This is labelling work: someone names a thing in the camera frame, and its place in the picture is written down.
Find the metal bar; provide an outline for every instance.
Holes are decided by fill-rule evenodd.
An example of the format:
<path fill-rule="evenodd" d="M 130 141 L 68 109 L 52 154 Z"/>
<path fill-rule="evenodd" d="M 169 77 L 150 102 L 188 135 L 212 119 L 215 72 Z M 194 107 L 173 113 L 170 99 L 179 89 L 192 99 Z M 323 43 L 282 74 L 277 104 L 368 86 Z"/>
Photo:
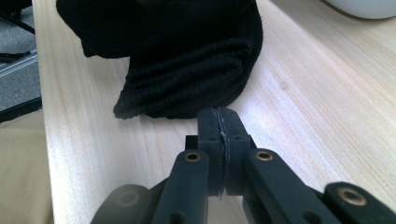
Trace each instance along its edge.
<path fill-rule="evenodd" d="M 15 72 L 23 67 L 26 67 L 32 63 L 38 61 L 37 50 L 31 51 L 31 54 L 23 59 L 18 60 L 15 63 L 6 64 L 0 67 L 0 77 L 5 77 L 6 75 Z"/>

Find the gray carpet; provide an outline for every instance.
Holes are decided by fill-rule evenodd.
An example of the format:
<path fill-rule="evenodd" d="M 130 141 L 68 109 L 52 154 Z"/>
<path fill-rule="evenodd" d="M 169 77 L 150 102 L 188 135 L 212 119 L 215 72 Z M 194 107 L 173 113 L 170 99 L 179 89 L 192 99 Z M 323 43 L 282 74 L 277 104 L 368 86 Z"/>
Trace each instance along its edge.
<path fill-rule="evenodd" d="M 22 11 L 21 20 L 34 26 L 31 7 Z M 0 20 L 0 52 L 22 53 L 35 48 L 34 35 Z M 0 111 L 35 99 L 40 95 L 37 63 L 0 77 Z"/>

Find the black fabric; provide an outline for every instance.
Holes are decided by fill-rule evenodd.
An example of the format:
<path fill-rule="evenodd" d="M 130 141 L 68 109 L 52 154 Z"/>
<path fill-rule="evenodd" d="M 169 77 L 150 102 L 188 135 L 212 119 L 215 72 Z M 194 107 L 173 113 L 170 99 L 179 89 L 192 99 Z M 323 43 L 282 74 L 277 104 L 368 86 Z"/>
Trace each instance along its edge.
<path fill-rule="evenodd" d="M 58 0 L 87 57 L 130 56 L 117 118 L 190 118 L 226 106 L 245 88 L 262 47 L 253 0 Z"/>

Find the black plastic linkage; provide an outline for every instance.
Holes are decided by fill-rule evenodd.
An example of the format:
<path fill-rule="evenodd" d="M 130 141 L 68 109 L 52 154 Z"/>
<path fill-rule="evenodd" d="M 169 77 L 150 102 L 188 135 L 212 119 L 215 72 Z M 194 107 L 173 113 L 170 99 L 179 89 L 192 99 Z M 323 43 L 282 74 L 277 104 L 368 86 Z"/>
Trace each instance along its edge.
<path fill-rule="evenodd" d="M 198 114 L 198 135 L 171 174 L 148 190 L 127 185 L 113 191 L 93 224 L 205 224 L 207 197 L 243 196 L 250 224 L 396 223 L 396 215 L 370 193 L 340 182 L 322 194 L 306 186 L 274 152 L 256 148 L 238 115 L 227 108 Z"/>

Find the wood grain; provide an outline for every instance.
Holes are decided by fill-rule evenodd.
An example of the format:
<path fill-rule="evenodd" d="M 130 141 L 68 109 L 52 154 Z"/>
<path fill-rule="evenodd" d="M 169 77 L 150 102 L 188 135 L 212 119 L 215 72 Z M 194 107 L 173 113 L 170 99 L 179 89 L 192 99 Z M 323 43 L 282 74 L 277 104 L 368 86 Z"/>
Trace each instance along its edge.
<path fill-rule="evenodd" d="M 115 188 L 169 175 L 196 119 L 115 119 L 128 60 L 85 58 L 54 0 L 34 1 L 56 223 L 89 223 Z M 314 189 L 357 184 L 396 210 L 396 18 L 321 1 L 262 0 L 262 54 L 230 105 L 259 147 Z M 240 198 L 210 199 L 208 223 L 246 223 Z"/>

